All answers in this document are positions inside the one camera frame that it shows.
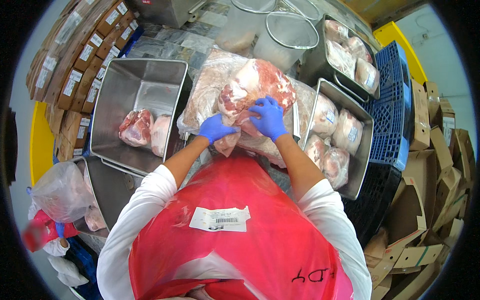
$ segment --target hand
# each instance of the hand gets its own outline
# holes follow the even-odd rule
[[[63,239],[64,238],[63,232],[65,231],[65,224],[55,222],[55,229],[57,230],[57,234],[58,234],[59,238]]]
[[[207,118],[202,123],[198,135],[206,137],[211,145],[214,141],[217,141],[228,134],[237,133],[239,131],[239,127],[228,127],[223,125],[222,116],[220,114],[216,114]]]
[[[275,99],[267,96],[266,98],[259,98],[255,104],[248,110],[258,113],[261,118],[250,117],[250,121],[261,134],[268,136],[275,143],[279,136],[288,133],[283,124],[283,108],[278,106]]]

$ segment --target white sleeve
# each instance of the white sleeve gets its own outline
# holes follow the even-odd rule
[[[30,206],[28,207],[28,214],[27,214],[27,218],[29,220],[33,219],[35,217],[35,215],[38,213],[38,211],[40,210],[40,206],[38,206],[33,200],[32,200],[32,204],[30,204]]]
[[[51,240],[43,246],[43,250],[51,256],[64,256],[68,249],[70,249],[70,243],[67,241],[67,247],[64,248],[60,244],[60,238]]]
[[[354,299],[369,300],[372,280],[355,229],[343,211],[340,194],[323,179],[300,199],[298,206],[338,250],[343,270],[352,283]]]
[[[133,241],[176,192],[175,178],[160,165],[143,179],[123,208],[98,258],[96,276],[103,299],[134,299],[128,271]]]

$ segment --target metal bucket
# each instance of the metal bucket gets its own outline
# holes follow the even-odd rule
[[[91,156],[85,158],[78,156],[70,161],[77,164],[82,174],[84,168],[87,169],[95,204],[100,210],[107,228],[91,231],[84,217],[74,221],[73,225],[79,232],[106,238],[117,222],[120,212],[135,192],[135,189],[128,188],[125,174],[103,164],[99,157]]]
[[[338,111],[342,108],[349,110],[359,121],[363,122],[363,134],[361,142],[355,156],[350,156],[350,163],[348,166],[348,183],[337,190],[345,198],[355,200],[357,199],[365,172],[367,171],[368,159],[370,156],[370,149],[372,147],[373,138],[373,118],[351,97],[345,92],[340,90],[336,85],[327,81],[324,78],[320,78],[317,84],[317,97],[319,93],[327,96],[335,104]],[[308,128],[312,127],[313,113],[317,102],[315,101],[310,115]],[[302,150],[305,150],[307,140],[310,137],[312,131],[308,133],[306,139],[303,140],[301,145]]]
[[[187,62],[164,59],[113,59],[105,71],[92,118],[90,149],[104,164],[144,177],[183,147],[176,126],[192,89]],[[119,126],[131,110],[148,109],[154,119],[171,115],[164,157],[150,144],[131,147],[119,138]]]
[[[312,50],[307,50],[304,54],[304,63],[300,68],[299,80],[309,86],[314,86],[317,83],[318,78],[323,77],[327,80],[334,82],[344,91],[346,91],[352,98],[360,103],[368,102],[372,99],[380,99],[380,85],[377,87],[375,94],[370,94],[363,86],[358,84],[355,80],[351,79],[339,69],[330,64],[326,51],[326,38],[325,38],[325,20],[332,20],[339,22],[329,14],[324,14],[323,19],[315,26],[317,29],[320,41],[318,46]],[[372,56],[372,65],[378,69],[375,54],[372,51],[370,45],[368,45],[359,35],[357,35],[348,26],[339,22],[344,27],[348,28],[348,37],[356,36],[362,40],[363,44],[368,50],[368,53]]]

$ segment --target red plastic apron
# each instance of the red plastic apron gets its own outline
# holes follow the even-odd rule
[[[189,227],[196,207],[246,205],[247,232]],[[216,300],[255,299],[243,280],[174,280],[179,266],[212,252],[268,299],[343,300],[353,294],[338,251],[250,157],[217,156],[140,231],[129,257],[135,298],[174,297],[205,284]]]
[[[65,223],[64,238],[71,238],[78,234],[79,232],[75,229],[73,223]],[[59,235],[55,228],[55,221],[43,210],[39,210],[35,217],[29,221],[22,237],[25,247],[31,252],[35,252],[42,249],[49,241],[58,238]]]

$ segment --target stainless steel tray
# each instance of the stainless steel tray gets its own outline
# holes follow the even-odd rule
[[[330,64],[327,58],[326,51],[326,38],[325,38],[325,20],[333,20],[339,22],[329,14],[324,14],[323,19],[315,26],[318,31],[319,42],[318,46],[312,50],[307,50],[304,54],[304,63],[300,68],[299,80],[308,84],[309,86],[315,86],[317,80],[321,77],[335,82],[340,88],[346,91],[352,98],[360,103],[368,102],[372,99],[380,99],[380,85],[377,87],[375,94],[370,94],[366,89],[358,84],[355,80],[351,79],[339,69]],[[357,35],[348,26],[339,22],[346,28],[348,28],[348,36],[356,36],[364,43],[368,52],[372,56],[372,65],[378,69],[375,54],[372,51],[370,45],[368,45],[359,35]]]
[[[106,238],[135,189],[127,187],[125,174],[104,165],[99,157],[78,156],[70,161],[76,163],[82,172],[87,168],[94,200],[107,228],[91,231],[84,217],[74,221],[73,225],[79,232]]]
[[[318,80],[316,89],[317,97],[319,93],[324,94],[330,100],[332,100],[338,111],[340,111],[342,108],[345,108],[364,124],[359,148],[355,156],[350,156],[350,163],[348,166],[348,183],[338,189],[338,192],[342,196],[351,200],[356,200],[363,184],[365,172],[367,171],[370,149],[372,147],[373,118],[355,100],[353,100],[351,97],[345,94],[345,92],[340,90],[337,86],[326,79],[320,78]],[[310,115],[308,128],[311,128],[312,126],[313,112],[315,112],[316,105],[317,102],[315,101],[312,114]],[[307,138],[303,140],[301,145],[302,150],[305,150],[307,140],[311,134],[312,131],[310,131]]]
[[[187,104],[192,80],[183,60],[113,59],[98,92],[90,148],[109,166],[137,177],[155,170],[183,146],[177,118]],[[148,109],[154,119],[171,115],[164,157],[152,153],[150,144],[131,147],[119,138],[119,126],[131,110]]]

